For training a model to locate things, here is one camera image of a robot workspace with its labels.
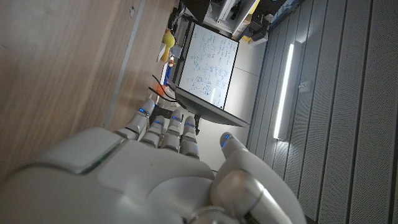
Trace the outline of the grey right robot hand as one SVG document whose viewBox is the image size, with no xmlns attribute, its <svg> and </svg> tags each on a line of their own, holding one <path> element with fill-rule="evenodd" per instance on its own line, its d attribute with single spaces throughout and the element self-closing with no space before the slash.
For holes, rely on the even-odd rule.
<svg viewBox="0 0 398 224">
<path fill-rule="evenodd" d="M 125 128 L 82 131 L 1 184 L 2 223 L 305 223 L 295 194 L 238 138 L 223 133 L 214 172 L 195 121 L 174 111 L 147 121 L 147 99 Z"/>
</svg>

